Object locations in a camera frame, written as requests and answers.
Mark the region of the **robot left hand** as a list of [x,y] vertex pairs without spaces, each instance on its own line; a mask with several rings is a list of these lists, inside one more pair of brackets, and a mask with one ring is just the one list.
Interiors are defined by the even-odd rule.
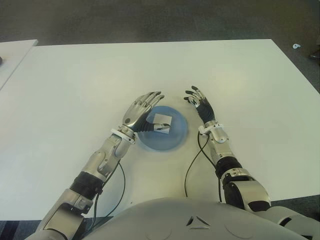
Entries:
[[147,121],[153,107],[164,97],[160,91],[148,92],[139,96],[124,114],[122,124],[135,133],[169,129],[170,124],[168,123],[150,123]]

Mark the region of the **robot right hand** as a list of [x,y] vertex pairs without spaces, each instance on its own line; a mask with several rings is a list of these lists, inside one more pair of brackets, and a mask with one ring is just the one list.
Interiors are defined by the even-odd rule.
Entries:
[[196,86],[192,85],[191,89],[192,90],[185,91],[187,96],[185,96],[183,99],[196,109],[204,124],[215,121],[215,113],[207,97]]

